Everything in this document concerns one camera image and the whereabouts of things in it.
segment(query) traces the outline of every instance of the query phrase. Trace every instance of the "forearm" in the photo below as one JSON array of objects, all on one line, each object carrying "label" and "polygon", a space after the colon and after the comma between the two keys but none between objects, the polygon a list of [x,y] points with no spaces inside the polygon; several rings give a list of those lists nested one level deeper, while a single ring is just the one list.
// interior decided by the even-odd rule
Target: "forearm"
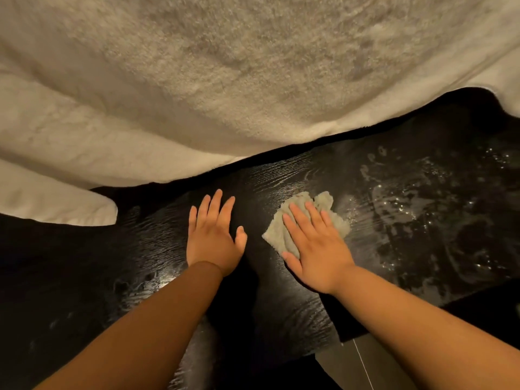
[{"label": "forearm", "polygon": [[222,273],[214,264],[190,266],[116,321],[37,390],[164,390],[221,281]]},{"label": "forearm", "polygon": [[428,388],[520,388],[518,350],[365,269],[336,297]]}]

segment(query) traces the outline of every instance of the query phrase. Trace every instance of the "left hand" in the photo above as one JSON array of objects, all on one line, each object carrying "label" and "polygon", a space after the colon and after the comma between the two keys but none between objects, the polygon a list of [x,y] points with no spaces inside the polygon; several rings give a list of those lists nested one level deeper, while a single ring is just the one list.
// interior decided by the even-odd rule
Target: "left hand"
[{"label": "left hand", "polygon": [[191,207],[186,259],[188,266],[196,262],[211,262],[221,270],[222,276],[227,276],[244,254],[248,236],[240,226],[233,241],[229,235],[229,222],[235,197],[230,197],[219,212],[221,198],[222,190],[218,189],[213,199],[204,197],[198,212],[196,207]]}]

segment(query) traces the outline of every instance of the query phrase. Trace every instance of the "tile grout line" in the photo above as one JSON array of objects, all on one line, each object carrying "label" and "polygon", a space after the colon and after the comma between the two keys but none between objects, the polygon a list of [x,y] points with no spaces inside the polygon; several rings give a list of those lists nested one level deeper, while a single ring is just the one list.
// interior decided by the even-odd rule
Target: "tile grout line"
[{"label": "tile grout line", "polygon": [[357,348],[356,340],[352,339],[352,341],[354,341],[354,346],[356,347],[359,359],[361,360],[361,364],[363,365],[363,369],[365,370],[365,374],[367,374],[368,383],[370,383],[370,387],[372,388],[372,390],[374,390],[374,386],[372,386],[372,381],[370,380],[370,377],[368,376],[368,372],[367,372],[367,369],[365,368],[365,363],[363,362],[363,358],[361,357],[361,353],[359,352],[359,349]]}]

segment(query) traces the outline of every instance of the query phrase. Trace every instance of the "dark wooden surface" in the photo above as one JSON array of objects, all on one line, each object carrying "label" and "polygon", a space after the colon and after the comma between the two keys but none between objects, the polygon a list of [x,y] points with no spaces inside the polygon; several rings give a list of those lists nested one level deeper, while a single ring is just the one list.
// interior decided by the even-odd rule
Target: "dark wooden surface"
[{"label": "dark wooden surface", "polygon": [[356,263],[444,306],[520,274],[520,121],[481,89],[374,127],[293,145],[169,184],[100,188],[100,228],[0,216],[0,387],[28,389],[185,268],[190,205],[237,197],[249,240],[173,388],[204,388],[345,341],[363,328],[300,285],[261,238],[297,192],[328,190]]}]

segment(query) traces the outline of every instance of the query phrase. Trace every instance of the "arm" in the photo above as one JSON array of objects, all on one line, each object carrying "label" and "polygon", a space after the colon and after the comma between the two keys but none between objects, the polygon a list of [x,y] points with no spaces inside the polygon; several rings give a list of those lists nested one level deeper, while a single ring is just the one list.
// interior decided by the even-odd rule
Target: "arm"
[{"label": "arm", "polygon": [[326,212],[306,203],[311,221],[291,205],[284,223],[300,260],[288,267],[315,290],[334,295],[429,389],[518,389],[520,351],[356,267]]},{"label": "arm", "polygon": [[36,390],[164,390],[223,277],[237,266],[247,236],[229,235],[231,197],[205,196],[190,211],[188,269],[99,335]]}]

